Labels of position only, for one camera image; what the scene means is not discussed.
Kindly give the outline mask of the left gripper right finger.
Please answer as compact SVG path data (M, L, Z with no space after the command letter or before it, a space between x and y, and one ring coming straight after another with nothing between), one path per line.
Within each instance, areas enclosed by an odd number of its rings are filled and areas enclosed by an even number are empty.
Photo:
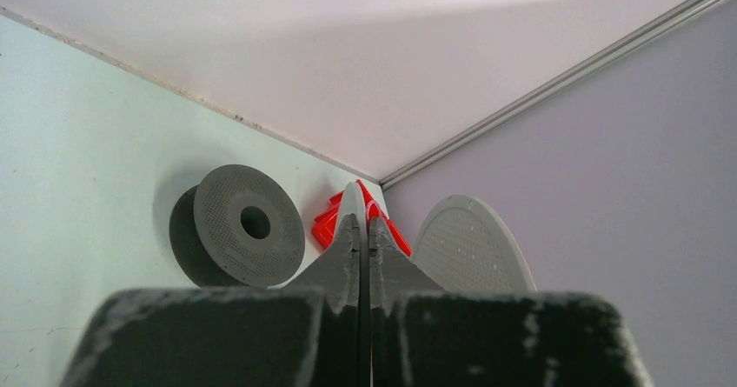
M368 225L376 386L649 386L620 312L588 293L444 291Z

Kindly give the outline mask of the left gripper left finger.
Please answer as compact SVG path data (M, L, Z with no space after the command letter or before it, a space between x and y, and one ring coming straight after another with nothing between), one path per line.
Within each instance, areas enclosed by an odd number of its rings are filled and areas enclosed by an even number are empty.
M63 386L357 386L360 227L281 289L123 290L97 309Z

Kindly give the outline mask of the white translucent spool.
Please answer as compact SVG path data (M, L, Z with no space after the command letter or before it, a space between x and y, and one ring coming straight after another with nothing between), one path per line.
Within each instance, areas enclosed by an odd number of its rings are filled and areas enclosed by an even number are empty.
M534 279L507 225L483 201L443 198L422 223L408 254L398 237L379 259L379 280L388 294L403 291L534 292Z

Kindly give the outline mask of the dark grey spool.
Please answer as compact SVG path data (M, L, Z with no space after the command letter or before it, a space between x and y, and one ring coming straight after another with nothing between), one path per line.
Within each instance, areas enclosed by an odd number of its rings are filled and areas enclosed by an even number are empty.
M284 284L299 270L306 238L298 209L267 174L220 166L176 201L169 245L199 287Z

